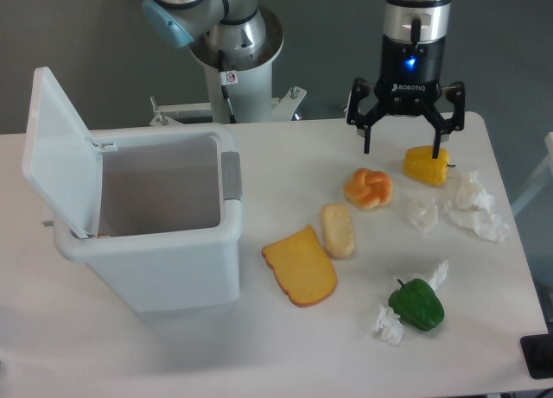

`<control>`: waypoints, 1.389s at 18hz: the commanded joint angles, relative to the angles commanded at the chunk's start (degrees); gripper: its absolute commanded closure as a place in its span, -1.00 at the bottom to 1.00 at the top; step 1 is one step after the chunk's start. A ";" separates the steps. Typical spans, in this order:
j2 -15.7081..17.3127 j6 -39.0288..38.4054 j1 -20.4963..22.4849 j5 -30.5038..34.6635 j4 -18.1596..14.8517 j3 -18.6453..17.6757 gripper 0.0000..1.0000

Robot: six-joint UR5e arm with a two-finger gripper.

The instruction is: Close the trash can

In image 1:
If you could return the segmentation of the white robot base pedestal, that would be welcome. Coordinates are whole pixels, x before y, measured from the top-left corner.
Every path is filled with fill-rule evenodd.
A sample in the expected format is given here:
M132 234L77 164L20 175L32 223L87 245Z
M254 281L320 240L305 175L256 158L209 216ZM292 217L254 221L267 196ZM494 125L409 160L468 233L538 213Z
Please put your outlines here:
M191 123L262 123L298 120L307 91L293 85L280 98L272 91L270 62L250 70L218 69L204 65L208 101L198 104L157 105L152 98L152 126Z

